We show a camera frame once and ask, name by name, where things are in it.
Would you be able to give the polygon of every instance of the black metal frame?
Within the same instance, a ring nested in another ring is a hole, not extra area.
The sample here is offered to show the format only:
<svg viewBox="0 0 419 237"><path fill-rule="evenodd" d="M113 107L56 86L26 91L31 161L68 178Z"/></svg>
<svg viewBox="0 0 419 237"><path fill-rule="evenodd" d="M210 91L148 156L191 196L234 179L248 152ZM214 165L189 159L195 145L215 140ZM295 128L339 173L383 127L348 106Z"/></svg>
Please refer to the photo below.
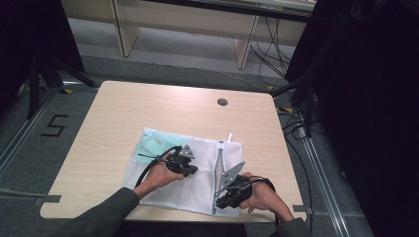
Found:
<svg viewBox="0 0 419 237"><path fill-rule="evenodd" d="M313 18L313 17L310 17L310 15L303 14L303 13L280 12L273 9L238 5L238 4L232 4L232 3L226 3L226 2L214 2L214 1L206 1L206 0L141 0L141 1L164 3L164 4L170 4L170 5L185 6L185 7L202 8L202 9L216 10L216 11L222 11L222 12L260 16L260 17L269 17L269 18L276 18L276 19L283 19L283 20L304 22L304 23L308 21L314 21L320 24L328 24L331 22L331 19L329 18L322 18L322 17Z"/></svg>

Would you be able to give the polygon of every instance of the metal rail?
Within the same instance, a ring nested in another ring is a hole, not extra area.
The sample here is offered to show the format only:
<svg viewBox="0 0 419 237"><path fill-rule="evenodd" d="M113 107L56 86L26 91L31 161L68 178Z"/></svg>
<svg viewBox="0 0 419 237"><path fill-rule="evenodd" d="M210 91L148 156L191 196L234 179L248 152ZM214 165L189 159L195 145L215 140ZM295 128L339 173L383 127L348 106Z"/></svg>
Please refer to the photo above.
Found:
<svg viewBox="0 0 419 237"><path fill-rule="evenodd" d="M303 116L300 113L298 113L297 116L299 117L299 120L302 120ZM324 173L323 166L321 165L320 159L317 156L317 152L311 137L307 137L305 135L306 132L304 131L303 127L299 129L299 133L301 137L305 137L303 140L304 148L307 152L308 159L314 171L314 176L319 185L321 194L323 195L327 210L329 211L333 226L335 227L336 234L338 237L349 237L350 234L345 221L345 217L343 216L339 204L333 195L332 189L330 188L329 182L327 181L326 174Z"/></svg>
<svg viewBox="0 0 419 237"><path fill-rule="evenodd" d="M27 119L19 131L16 133L13 140L9 143L6 149L0 156L0 178L4 175L9 165L12 163L13 159L17 156L21 150L23 144L28 139L35 125L38 123L40 118L43 115L44 109L51 99L57 94L58 88L50 88L46 91L45 95L42 97L41 106L38 111L32 116L31 119Z"/></svg>

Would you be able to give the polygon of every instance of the gray sleeve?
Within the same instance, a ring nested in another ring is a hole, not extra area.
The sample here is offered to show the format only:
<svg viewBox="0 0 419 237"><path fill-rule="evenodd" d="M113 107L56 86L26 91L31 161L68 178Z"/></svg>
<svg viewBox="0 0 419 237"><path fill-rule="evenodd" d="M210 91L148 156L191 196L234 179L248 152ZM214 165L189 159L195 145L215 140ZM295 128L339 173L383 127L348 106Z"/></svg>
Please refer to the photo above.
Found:
<svg viewBox="0 0 419 237"><path fill-rule="evenodd" d="M281 237L308 237L311 236L307 226L301 218L279 224L277 226L277 235Z"/></svg>
<svg viewBox="0 0 419 237"><path fill-rule="evenodd" d="M52 236L114 236L138 203L139 198L132 190L121 188L104 202L71 220Z"/></svg>

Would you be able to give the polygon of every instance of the light blue cloth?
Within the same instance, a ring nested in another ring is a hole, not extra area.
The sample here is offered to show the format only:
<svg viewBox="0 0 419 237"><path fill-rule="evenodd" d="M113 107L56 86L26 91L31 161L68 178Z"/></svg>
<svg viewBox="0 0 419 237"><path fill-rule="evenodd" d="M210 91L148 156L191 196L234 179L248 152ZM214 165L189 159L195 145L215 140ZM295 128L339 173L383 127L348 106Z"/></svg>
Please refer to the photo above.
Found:
<svg viewBox="0 0 419 237"><path fill-rule="evenodd" d="M180 135L144 130L135 152L141 164L148 164L173 146L185 146L186 144L186 139Z"/></svg>

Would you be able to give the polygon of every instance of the person's right hand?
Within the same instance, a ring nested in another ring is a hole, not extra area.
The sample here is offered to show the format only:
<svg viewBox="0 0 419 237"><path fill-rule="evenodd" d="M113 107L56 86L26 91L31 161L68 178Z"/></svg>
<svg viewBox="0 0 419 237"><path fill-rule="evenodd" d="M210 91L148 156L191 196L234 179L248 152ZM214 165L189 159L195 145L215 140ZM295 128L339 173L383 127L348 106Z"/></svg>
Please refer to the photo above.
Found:
<svg viewBox="0 0 419 237"><path fill-rule="evenodd" d="M257 178L251 178L253 175L249 172L244 173L242 176L255 180ZM293 220L293 215L290 209L284 203L284 201L263 182L257 182L252 184L252 196L247 200L244 200L240 204L240 208L249 208L247 212L251 213L254 209L270 210L274 212L281 222Z"/></svg>

